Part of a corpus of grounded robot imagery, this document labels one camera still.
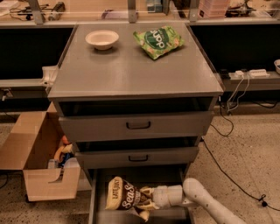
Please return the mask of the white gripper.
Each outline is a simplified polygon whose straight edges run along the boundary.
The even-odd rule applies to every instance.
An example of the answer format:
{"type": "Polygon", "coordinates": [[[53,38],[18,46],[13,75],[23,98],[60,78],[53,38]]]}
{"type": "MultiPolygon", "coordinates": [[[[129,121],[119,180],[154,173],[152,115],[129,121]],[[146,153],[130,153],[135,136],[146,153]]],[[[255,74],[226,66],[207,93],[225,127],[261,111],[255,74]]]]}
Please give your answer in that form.
{"type": "Polygon", "coordinates": [[[184,199],[181,185],[161,185],[156,187],[142,187],[140,192],[146,196],[152,195],[152,200],[148,199],[142,204],[136,205],[136,213],[144,221],[150,218],[150,211],[166,209],[173,206],[180,206],[184,199]]]}

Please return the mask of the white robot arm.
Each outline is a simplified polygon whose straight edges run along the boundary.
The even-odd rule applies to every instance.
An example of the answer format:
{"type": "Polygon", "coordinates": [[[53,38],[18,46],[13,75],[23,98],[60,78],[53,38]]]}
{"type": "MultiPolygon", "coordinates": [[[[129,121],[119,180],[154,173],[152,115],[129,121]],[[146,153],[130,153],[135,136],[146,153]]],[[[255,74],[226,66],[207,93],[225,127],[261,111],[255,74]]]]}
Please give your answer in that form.
{"type": "Polygon", "coordinates": [[[150,200],[147,210],[203,207],[217,224],[247,224],[214,199],[196,178],[186,178],[182,185],[143,187],[140,192],[150,200]]]}

